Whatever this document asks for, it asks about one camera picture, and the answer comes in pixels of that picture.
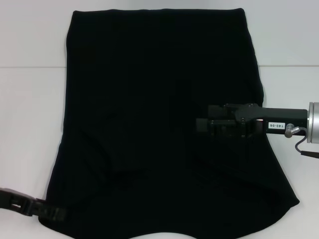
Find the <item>black fabric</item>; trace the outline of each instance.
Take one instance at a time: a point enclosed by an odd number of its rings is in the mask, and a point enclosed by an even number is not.
[[[208,105],[262,105],[245,13],[74,12],[64,132],[47,200],[76,239],[172,232],[234,239],[298,204],[266,135],[193,134]]]

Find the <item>cable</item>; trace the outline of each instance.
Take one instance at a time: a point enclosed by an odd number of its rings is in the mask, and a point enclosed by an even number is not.
[[[308,130],[307,130],[306,128],[304,128],[304,127],[299,127],[299,129],[300,129],[300,130],[303,130],[304,132],[306,132],[306,136],[305,136],[302,140],[300,140],[298,143],[296,143],[296,146],[295,146],[295,149],[296,149],[299,153],[301,153],[301,150],[298,149],[298,145],[301,144],[302,142],[304,142],[304,141],[308,138]]]

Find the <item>white surface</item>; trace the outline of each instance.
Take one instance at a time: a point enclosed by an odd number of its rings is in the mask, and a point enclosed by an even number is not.
[[[319,65],[317,0],[1,0],[0,66],[65,66],[74,10],[239,7],[260,65]]]
[[[260,65],[319,65],[315,0],[0,0],[0,188],[44,197],[62,135],[64,43],[72,11],[237,7],[246,11]],[[260,68],[265,106],[306,109],[310,101],[319,102],[319,67],[298,66]],[[244,238],[317,239],[319,160],[294,150],[298,137],[270,135],[269,139],[301,203],[273,226]],[[318,145],[304,143],[301,148],[319,151]],[[68,237],[43,227],[36,217],[0,209],[0,238]]]

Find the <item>silver cylinder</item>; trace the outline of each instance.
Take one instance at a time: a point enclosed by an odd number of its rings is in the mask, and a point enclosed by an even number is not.
[[[319,103],[310,102],[308,111],[308,143],[319,143]]]
[[[285,132],[285,137],[286,138],[291,138],[293,136],[292,130],[294,129],[294,125],[292,123],[289,123],[286,126],[286,132]]]

